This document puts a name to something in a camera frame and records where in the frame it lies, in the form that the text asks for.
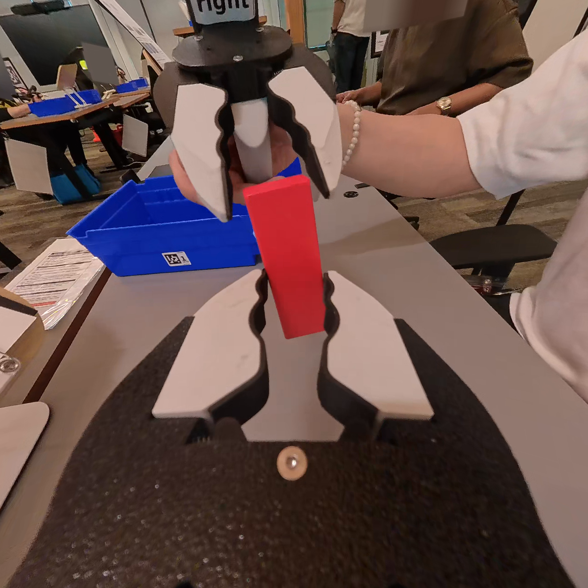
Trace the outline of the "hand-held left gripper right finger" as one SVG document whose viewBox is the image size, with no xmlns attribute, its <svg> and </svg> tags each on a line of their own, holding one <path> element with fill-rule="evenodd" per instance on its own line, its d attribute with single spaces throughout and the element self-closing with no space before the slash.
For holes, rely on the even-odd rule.
<svg viewBox="0 0 588 588">
<path fill-rule="evenodd" d="M 323 281 L 326 339 L 317 383 L 322 408 L 344 428 L 429 422 L 434 410 L 392 313 L 334 270 Z"/>
</svg>

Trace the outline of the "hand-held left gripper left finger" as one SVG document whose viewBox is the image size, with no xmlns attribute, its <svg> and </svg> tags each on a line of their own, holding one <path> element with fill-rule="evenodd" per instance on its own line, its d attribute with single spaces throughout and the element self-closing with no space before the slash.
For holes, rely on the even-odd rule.
<svg viewBox="0 0 588 588">
<path fill-rule="evenodd" d="M 211 297 L 195 314 L 152 408 L 157 419 L 195 417 L 244 425 L 265 406 L 269 371 L 265 270 L 254 269 Z"/>
</svg>

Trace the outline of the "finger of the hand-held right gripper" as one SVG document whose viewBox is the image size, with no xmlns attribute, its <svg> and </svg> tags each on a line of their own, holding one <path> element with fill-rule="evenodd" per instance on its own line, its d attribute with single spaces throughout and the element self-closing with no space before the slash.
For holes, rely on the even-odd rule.
<svg viewBox="0 0 588 588">
<path fill-rule="evenodd" d="M 224 89 L 207 84 L 178 87 L 172 143 L 199 202 L 221 222 L 231 220 L 225 142 L 220 115 L 228 106 Z"/>
<path fill-rule="evenodd" d="M 342 138 L 337 105 L 305 66 L 288 68 L 268 82 L 270 120 L 289 136 L 293 151 L 323 198 L 337 187 Z"/>
</svg>

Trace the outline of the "red wooden block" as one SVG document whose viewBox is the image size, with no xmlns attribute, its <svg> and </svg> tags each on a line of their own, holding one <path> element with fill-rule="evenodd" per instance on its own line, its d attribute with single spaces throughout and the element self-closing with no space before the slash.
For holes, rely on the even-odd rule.
<svg viewBox="0 0 588 588">
<path fill-rule="evenodd" d="M 243 192 L 286 339 L 323 330 L 323 275 L 311 182 L 277 178 Z"/>
</svg>

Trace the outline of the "person's right hand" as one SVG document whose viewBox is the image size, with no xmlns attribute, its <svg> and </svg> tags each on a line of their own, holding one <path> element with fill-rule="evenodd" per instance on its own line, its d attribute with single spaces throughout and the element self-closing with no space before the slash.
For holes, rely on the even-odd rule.
<svg viewBox="0 0 588 588">
<path fill-rule="evenodd" d="M 357 108 L 353 101 L 337 104 L 339 114 L 341 137 L 343 147 L 347 147 L 354 137 L 354 124 L 358 121 Z M 273 175 L 286 169 L 296 158 L 296 153 L 292 148 L 292 141 L 287 131 L 279 128 L 274 123 L 269 124 L 269 138 L 272 156 Z M 245 204 L 243 190 L 251 187 L 253 184 L 246 181 L 239 153 L 236 147 L 235 139 L 231 137 L 228 141 L 230 154 L 229 178 L 233 191 L 233 202 Z M 197 204 L 202 204 L 201 198 L 197 193 L 192 182 L 187 176 L 187 172 L 176 151 L 172 151 L 169 159 L 172 174 L 180 192 L 188 200 Z"/>
</svg>

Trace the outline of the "white flat panel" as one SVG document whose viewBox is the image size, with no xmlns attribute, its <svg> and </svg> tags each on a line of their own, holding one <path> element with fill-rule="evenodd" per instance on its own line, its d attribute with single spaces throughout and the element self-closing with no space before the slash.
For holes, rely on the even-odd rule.
<svg viewBox="0 0 588 588">
<path fill-rule="evenodd" d="M 148 140 L 148 124 L 128 114 L 123 114 L 122 149 L 144 158 L 148 152 Z"/>
<path fill-rule="evenodd" d="M 16 188 L 53 196 L 46 147 L 10 138 L 5 147 Z"/>
</svg>

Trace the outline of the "black office chair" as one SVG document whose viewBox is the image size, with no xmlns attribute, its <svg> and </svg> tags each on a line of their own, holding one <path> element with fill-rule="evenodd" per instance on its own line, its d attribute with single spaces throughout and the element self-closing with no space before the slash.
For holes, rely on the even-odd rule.
<svg viewBox="0 0 588 588">
<path fill-rule="evenodd" d="M 525 190 L 510 196 L 496 225 L 453 233 L 430 246 L 456 270 L 507 279 L 517 263 L 548 259 L 557 242 L 527 224 L 507 224 Z"/>
</svg>

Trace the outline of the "laminated paper sheet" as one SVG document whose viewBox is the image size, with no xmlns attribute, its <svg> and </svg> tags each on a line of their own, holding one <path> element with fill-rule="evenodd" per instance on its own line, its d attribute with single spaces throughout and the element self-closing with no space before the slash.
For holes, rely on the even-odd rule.
<svg viewBox="0 0 588 588">
<path fill-rule="evenodd" d="M 56 239 L 5 289 L 27 301 L 39 314 L 44 329 L 51 330 L 104 268 L 104 263 L 76 239 Z"/>
</svg>

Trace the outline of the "dark wall screen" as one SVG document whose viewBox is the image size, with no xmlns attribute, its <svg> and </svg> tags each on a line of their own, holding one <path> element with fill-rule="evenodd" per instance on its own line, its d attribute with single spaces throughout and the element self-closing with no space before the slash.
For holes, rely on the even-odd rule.
<svg viewBox="0 0 588 588">
<path fill-rule="evenodd" d="M 1 27 L 40 85 L 54 85 L 58 66 L 83 43 L 108 47 L 89 5 L 50 14 L 6 15 Z"/>
</svg>

